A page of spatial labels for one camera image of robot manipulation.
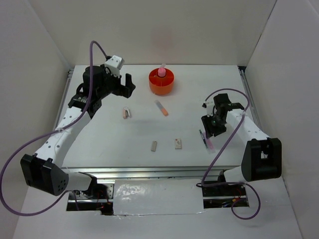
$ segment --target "wire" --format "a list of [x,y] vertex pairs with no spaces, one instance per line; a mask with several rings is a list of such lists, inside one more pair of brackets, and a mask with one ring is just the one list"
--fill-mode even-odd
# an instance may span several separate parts
[[75,201],[76,210],[79,211],[80,209],[79,209],[79,205],[78,205],[78,200],[76,199],[75,191],[73,191],[73,195],[74,195],[74,201]]
[[233,138],[233,137],[235,136],[235,134],[237,133],[239,127],[242,125],[242,123],[243,123],[243,121],[244,121],[244,119],[245,119],[245,112],[247,111],[247,109],[248,109],[249,106],[250,106],[250,100],[249,100],[248,96],[247,96],[245,93],[243,93],[243,92],[241,92],[241,91],[239,91],[239,90],[236,90],[236,89],[232,89],[232,88],[224,88],[224,89],[220,89],[220,90],[214,91],[213,93],[211,93],[211,94],[205,99],[205,102],[209,99],[209,97],[211,97],[211,96],[214,95],[215,93],[220,92],[220,91],[226,91],[226,90],[228,90],[228,91],[235,91],[235,92],[238,92],[238,93],[242,94],[242,95],[246,98],[246,100],[247,100],[247,106],[245,107],[245,109],[244,109],[244,111],[243,111],[241,120],[240,120],[240,122],[238,123],[237,127],[236,127],[235,130],[232,132],[232,134],[229,136],[229,138],[226,140],[225,144],[221,147],[220,151],[218,152],[218,154],[215,156],[215,158],[213,159],[213,161],[210,163],[209,167],[207,168],[207,170],[206,170],[206,172],[205,172],[205,174],[204,174],[204,176],[203,176],[203,178],[202,178],[202,180],[201,180],[201,185],[202,185],[202,187],[215,187],[215,186],[219,186],[219,185],[237,184],[237,185],[246,185],[246,186],[250,187],[250,188],[253,190],[253,192],[256,194],[256,197],[257,197],[257,200],[258,200],[258,208],[257,208],[256,212],[255,212],[252,216],[247,217],[247,218],[241,217],[241,216],[239,216],[239,215],[237,215],[237,214],[235,213],[235,211],[234,211],[234,209],[233,209],[233,208],[234,208],[234,205],[235,205],[236,203],[238,203],[239,201],[242,201],[242,200],[244,200],[244,199],[236,200],[236,201],[232,204],[232,206],[231,206],[231,211],[232,211],[232,213],[233,213],[236,217],[238,217],[239,219],[242,219],[242,220],[249,220],[249,219],[252,219],[252,218],[254,218],[255,216],[257,216],[257,214],[259,213],[260,208],[261,208],[260,197],[259,197],[257,191],[256,191],[251,185],[249,185],[248,183],[244,183],[244,182],[222,182],[222,183],[205,184],[205,179],[206,179],[206,177],[207,177],[209,171],[210,171],[211,168],[214,166],[215,162],[218,160],[218,158],[220,157],[220,155],[223,153],[223,151],[225,150],[225,148],[227,147],[227,145],[229,144],[229,142],[232,140],[232,138]]
[[[100,50],[102,51],[103,55],[105,56],[105,58],[108,58],[108,56],[106,55],[105,51],[102,49],[102,47],[100,46],[100,44],[96,41],[91,41],[90,43],[90,88],[89,88],[89,96],[88,96],[88,99],[87,99],[87,102],[86,102],[86,105],[83,109],[83,112],[82,114],[75,120],[73,121],[72,123],[68,124],[67,126],[63,127],[63,129],[67,129],[71,126],[73,126],[74,124],[76,124],[83,116],[84,114],[86,113],[90,103],[91,103],[91,97],[92,97],[92,91],[93,91],[93,44],[96,44]],[[38,141],[39,139],[42,139],[42,138],[45,138],[45,137],[48,137],[48,136],[51,136],[52,134],[55,134],[55,133],[58,133],[59,131],[58,130],[54,130],[52,132],[49,132],[49,133],[46,133],[46,134],[43,134],[41,136],[38,136],[32,140],[30,140],[29,142],[25,143],[24,145],[22,145],[20,148],[18,148],[11,156],[10,158],[5,162],[2,170],[1,170],[1,173],[0,173],[0,201],[2,202],[3,206],[8,210],[10,211],[11,213],[13,214],[16,214],[18,216],[25,216],[25,217],[29,217],[29,216],[35,216],[35,215],[39,215],[41,213],[44,213],[46,211],[48,211],[50,208],[52,208],[55,204],[57,204],[61,198],[64,196],[64,194],[66,194],[68,191],[65,191],[52,205],[50,205],[49,207],[39,211],[39,212],[36,212],[36,213],[21,213],[21,212],[18,212],[14,209],[12,209],[7,203],[6,201],[4,200],[4,197],[3,197],[3,191],[2,191],[2,182],[3,182],[3,176],[4,176],[4,172],[6,170],[6,168],[8,167],[9,163],[12,161],[12,159],[21,151],[23,150],[25,147],[27,147],[28,145],[32,144],[33,142],[36,142]]]

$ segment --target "orange bowl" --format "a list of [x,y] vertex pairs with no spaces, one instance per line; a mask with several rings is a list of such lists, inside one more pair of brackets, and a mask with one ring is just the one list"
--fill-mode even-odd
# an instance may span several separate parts
[[149,74],[149,84],[151,91],[156,95],[166,95],[170,93],[174,86],[174,74],[171,70],[166,69],[164,77],[158,76],[158,68],[152,70]]

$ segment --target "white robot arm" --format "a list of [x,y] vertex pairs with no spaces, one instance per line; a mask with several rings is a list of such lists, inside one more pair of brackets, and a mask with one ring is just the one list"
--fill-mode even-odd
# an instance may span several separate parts
[[[226,132],[226,123],[235,129],[244,114],[243,106],[231,103],[227,94],[219,94],[214,97],[214,102],[203,106],[207,110],[207,115],[202,117],[207,138]],[[222,172],[219,181],[250,182],[281,176],[282,146],[279,139],[270,138],[246,115],[237,135],[246,145],[242,164]]]
[[81,130],[91,121],[101,107],[101,100],[109,94],[129,98],[135,85],[130,74],[126,74],[126,84],[121,85],[120,69],[124,63],[121,57],[109,57],[101,66],[93,66],[93,92],[90,105],[82,118],[69,128],[65,126],[79,118],[85,109],[89,95],[90,68],[83,74],[83,83],[71,99],[63,119],[44,145],[34,155],[25,154],[21,167],[27,185],[58,196],[65,190],[85,191],[91,195],[96,191],[105,191],[106,186],[98,184],[97,179],[85,173],[67,174],[61,170],[65,155]]

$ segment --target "white tabletop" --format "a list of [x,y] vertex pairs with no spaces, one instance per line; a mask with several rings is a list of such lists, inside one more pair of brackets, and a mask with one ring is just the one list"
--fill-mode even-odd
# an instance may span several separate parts
[[[70,149],[64,166],[204,166],[208,155],[198,130],[202,128],[201,107],[214,90],[232,87],[244,90],[236,66],[168,66],[176,76],[174,91],[155,96],[148,87],[148,73],[155,66],[124,66],[121,73],[131,73],[136,90],[129,99],[108,96],[93,120],[80,133]],[[85,66],[75,68],[65,107],[78,84]],[[242,96],[229,92],[232,102],[246,105]],[[164,117],[154,104],[159,99],[169,116]],[[133,117],[122,118],[128,106]],[[219,149],[229,131],[213,140]],[[174,139],[181,138],[182,150],[174,149]],[[155,153],[151,142],[158,141]],[[217,165],[239,165],[245,146],[235,137],[217,161]],[[98,212],[67,212],[67,195],[51,210],[34,217],[19,217],[14,239],[301,239],[297,221],[282,178],[252,182],[262,207],[259,215],[248,221],[237,219],[229,208],[207,209],[190,215],[101,216]],[[236,208],[241,216],[252,215],[257,200],[250,189],[250,207]],[[22,211],[36,212],[56,197],[29,188]]]
[[[173,91],[157,96],[150,91],[149,72],[155,65],[125,65],[121,70],[122,84],[126,73],[136,85],[129,99],[109,95],[102,107],[82,130],[70,148],[65,167],[152,167],[152,166],[207,166],[231,133],[212,138],[215,154],[208,154],[199,134],[203,129],[201,107],[205,98],[221,88],[235,88],[244,92],[237,66],[168,65],[175,75]],[[76,66],[65,98],[67,104],[82,83],[86,66]],[[227,92],[232,102],[247,104],[236,93]],[[159,100],[169,115],[165,117],[154,100]],[[123,107],[129,107],[132,118],[123,119]],[[175,150],[174,140],[181,138],[182,150]],[[152,141],[158,142],[151,152]],[[245,145],[235,136],[217,161],[218,166],[241,164]]]

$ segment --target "plastic sheet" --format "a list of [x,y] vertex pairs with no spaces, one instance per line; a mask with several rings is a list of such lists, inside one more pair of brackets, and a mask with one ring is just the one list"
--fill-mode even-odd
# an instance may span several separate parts
[[168,215],[204,212],[200,179],[116,181],[114,215]]

